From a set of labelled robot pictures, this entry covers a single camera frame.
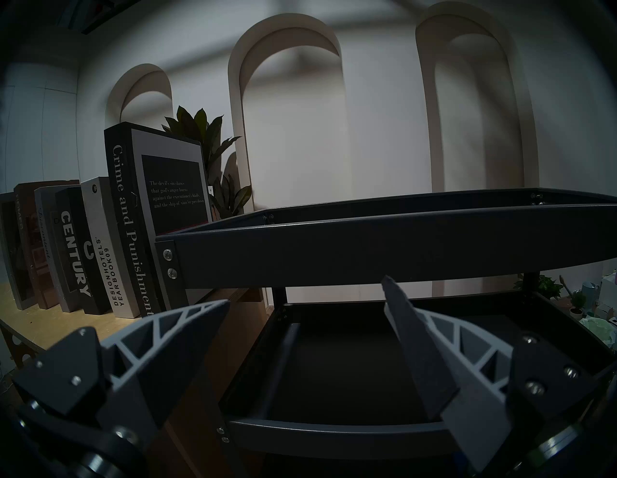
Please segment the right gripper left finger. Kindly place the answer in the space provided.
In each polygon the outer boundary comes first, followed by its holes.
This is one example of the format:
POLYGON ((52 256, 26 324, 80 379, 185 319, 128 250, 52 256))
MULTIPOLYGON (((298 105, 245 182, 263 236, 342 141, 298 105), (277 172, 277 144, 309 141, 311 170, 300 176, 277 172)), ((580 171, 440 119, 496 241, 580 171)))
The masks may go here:
POLYGON ((229 310, 216 300, 133 321, 100 340, 92 326, 61 338, 14 378, 25 403, 20 445, 141 451, 196 377, 229 310))

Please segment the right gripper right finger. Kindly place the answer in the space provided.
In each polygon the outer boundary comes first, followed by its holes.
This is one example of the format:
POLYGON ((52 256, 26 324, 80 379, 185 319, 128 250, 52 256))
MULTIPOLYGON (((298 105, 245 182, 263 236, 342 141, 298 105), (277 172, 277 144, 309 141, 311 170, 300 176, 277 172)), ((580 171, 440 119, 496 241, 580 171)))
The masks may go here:
POLYGON ((535 332, 508 339, 416 308, 381 280, 392 326, 428 418, 441 418, 476 472, 505 474, 593 400, 594 377, 535 332))

